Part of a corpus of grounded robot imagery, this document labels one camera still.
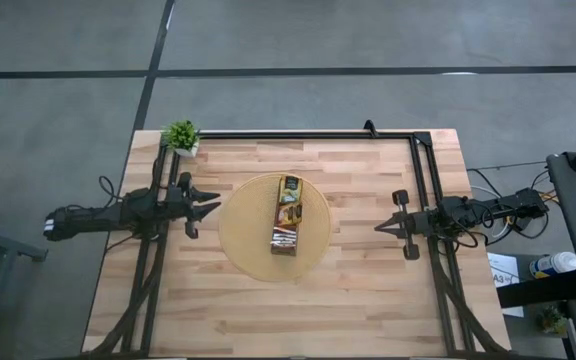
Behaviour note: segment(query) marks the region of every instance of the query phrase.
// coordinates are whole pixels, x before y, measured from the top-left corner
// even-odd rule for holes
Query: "white pot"
[[[199,141],[192,146],[192,149],[175,149],[175,152],[181,157],[195,157],[197,156],[197,150],[199,149]]]

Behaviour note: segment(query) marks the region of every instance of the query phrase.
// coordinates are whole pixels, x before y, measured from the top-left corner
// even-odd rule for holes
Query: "white paper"
[[[495,280],[495,287],[502,287],[519,282],[519,271],[515,257],[488,253],[488,262],[490,263],[490,270]],[[502,309],[502,312],[504,315],[524,317],[524,308],[521,306]]]

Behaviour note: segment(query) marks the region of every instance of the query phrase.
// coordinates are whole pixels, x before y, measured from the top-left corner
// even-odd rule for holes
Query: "wooden table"
[[[444,195],[469,195],[456,131],[431,133]],[[122,191],[150,184],[158,143],[159,132],[135,134]],[[415,239],[421,258],[406,261],[402,240],[372,229],[395,211],[394,190],[407,189],[409,211],[419,210],[406,141],[206,140],[181,170],[192,173],[199,190],[221,193],[222,201],[263,173],[302,176],[326,196],[334,233],[323,260],[309,274],[273,283],[254,280],[228,261],[219,243],[219,208],[198,225],[198,240],[184,235],[183,221],[173,222],[151,356],[445,354],[425,240]],[[110,241],[125,236],[113,233]],[[137,241],[127,242],[107,254],[83,350],[94,348],[125,310],[138,247]],[[485,248],[462,247],[457,258],[466,301],[509,349]],[[451,317],[458,348],[463,348],[454,311]],[[135,336],[141,336],[139,327]]]

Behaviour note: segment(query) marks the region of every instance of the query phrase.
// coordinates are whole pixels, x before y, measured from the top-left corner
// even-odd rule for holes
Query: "food package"
[[[295,176],[282,176],[270,252],[276,255],[297,255],[297,234],[301,222],[301,189],[303,181]]]

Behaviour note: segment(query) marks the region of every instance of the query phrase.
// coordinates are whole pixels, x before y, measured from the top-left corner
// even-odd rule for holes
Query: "woven mat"
[[[302,277],[319,263],[330,242],[332,225],[326,198],[303,179],[297,255],[270,253],[281,175],[249,180],[232,194],[219,215],[219,240],[226,256],[239,270],[257,280]]]

